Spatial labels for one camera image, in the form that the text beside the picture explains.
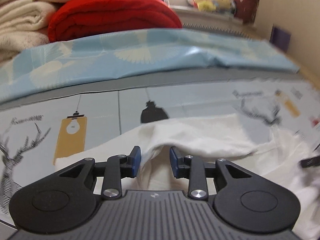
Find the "white t-shirt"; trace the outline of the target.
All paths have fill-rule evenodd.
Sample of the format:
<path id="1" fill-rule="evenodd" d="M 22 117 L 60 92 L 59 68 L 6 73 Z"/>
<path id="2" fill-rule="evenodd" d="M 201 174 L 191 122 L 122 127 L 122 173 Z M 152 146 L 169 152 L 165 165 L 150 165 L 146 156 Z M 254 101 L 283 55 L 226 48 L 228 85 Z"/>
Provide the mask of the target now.
<path id="1" fill-rule="evenodd" d="M 319 168 L 303 169 L 299 162 L 313 157 L 307 143 L 287 129 L 272 127 L 269 140 L 253 143 L 238 116 L 168 119 L 136 127 L 104 144 L 69 157 L 58 158 L 61 170 L 84 158 L 97 162 L 141 149 L 138 176 L 122 181 L 124 190 L 186 190 L 185 179 L 175 180 L 170 163 L 172 146 L 184 155 L 207 162 L 224 158 L 292 191 L 301 204 L 294 232 L 302 239 L 319 237 Z"/>

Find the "deer print grey bedsheet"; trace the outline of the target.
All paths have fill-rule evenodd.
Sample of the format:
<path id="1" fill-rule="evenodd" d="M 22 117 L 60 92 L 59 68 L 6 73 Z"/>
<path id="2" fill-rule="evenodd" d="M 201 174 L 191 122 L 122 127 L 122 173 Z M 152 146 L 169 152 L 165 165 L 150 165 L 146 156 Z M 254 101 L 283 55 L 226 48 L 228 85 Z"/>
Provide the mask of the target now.
<path id="1" fill-rule="evenodd" d="M 133 88 L 54 99 L 1 112 L 1 136 L 12 159 L 26 139 L 42 138 L 19 163 L 2 164 L 13 184 L 29 185 L 58 167 L 64 154 L 81 153 L 123 133 L 165 120 L 223 119 L 200 124 L 205 135 L 241 147 L 266 146 L 278 129 L 290 131 L 319 151 L 319 94 L 305 81 L 228 81 Z"/>

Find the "light blue patterned sheet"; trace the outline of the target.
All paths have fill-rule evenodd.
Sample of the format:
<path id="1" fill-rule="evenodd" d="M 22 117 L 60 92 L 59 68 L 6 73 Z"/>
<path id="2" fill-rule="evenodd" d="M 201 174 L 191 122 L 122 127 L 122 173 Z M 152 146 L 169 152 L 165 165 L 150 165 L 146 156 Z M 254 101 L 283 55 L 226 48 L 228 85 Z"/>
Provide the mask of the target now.
<path id="1" fill-rule="evenodd" d="M 141 29 L 26 49 L 1 68 L 1 102 L 48 90 L 194 68 L 298 72 L 266 41 L 188 29 Z"/>

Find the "purple box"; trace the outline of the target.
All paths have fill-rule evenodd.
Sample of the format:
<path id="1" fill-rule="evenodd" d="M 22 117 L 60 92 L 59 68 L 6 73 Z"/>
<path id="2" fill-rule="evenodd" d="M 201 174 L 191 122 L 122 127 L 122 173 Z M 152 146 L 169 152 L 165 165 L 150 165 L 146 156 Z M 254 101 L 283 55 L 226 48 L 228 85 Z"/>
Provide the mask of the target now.
<path id="1" fill-rule="evenodd" d="M 286 53 L 289 49 L 290 40 L 291 33 L 276 25 L 273 25 L 270 36 L 271 44 Z"/>

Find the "red folded quilt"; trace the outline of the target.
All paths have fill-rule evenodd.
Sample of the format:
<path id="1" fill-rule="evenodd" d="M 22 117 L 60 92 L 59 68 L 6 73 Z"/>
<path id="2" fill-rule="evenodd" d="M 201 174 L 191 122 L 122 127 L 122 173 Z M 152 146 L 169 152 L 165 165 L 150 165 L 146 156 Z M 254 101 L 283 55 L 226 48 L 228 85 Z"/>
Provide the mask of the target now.
<path id="1" fill-rule="evenodd" d="M 162 0 L 71 0 L 48 25 L 50 42 L 126 30 L 180 29 L 177 14 Z"/>

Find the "yellow plush toy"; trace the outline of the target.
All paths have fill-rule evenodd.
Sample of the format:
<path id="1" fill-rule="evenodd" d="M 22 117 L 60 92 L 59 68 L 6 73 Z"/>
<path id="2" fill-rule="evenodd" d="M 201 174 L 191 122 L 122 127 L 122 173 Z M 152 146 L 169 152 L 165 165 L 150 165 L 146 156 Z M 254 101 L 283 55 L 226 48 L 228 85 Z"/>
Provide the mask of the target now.
<path id="1" fill-rule="evenodd" d="M 226 11 L 233 7 L 232 0 L 192 0 L 192 5 L 204 12 Z"/>

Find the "cream folded blanket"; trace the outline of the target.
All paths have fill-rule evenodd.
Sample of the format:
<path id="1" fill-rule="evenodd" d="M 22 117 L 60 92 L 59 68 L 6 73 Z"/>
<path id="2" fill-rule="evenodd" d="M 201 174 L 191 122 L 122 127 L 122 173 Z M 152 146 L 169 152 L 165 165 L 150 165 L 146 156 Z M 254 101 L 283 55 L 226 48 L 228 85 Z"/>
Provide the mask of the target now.
<path id="1" fill-rule="evenodd" d="M 47 27 L 56 6 L 36 0 L 15 0 L 1 5 L 1 62 L 21 51 L 49 43 Z"/>

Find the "dark red cushion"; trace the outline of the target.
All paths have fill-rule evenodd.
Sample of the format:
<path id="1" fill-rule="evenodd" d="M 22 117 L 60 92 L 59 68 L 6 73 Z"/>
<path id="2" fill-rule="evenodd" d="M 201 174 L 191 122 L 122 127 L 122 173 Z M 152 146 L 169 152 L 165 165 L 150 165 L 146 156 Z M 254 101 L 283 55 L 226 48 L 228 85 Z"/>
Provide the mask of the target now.
<path id="1" fill-rule="evenodd" d="M 243 24 L 254 23 L 260 0 L 233 0 L 236 6 L 234 16 Z"/>

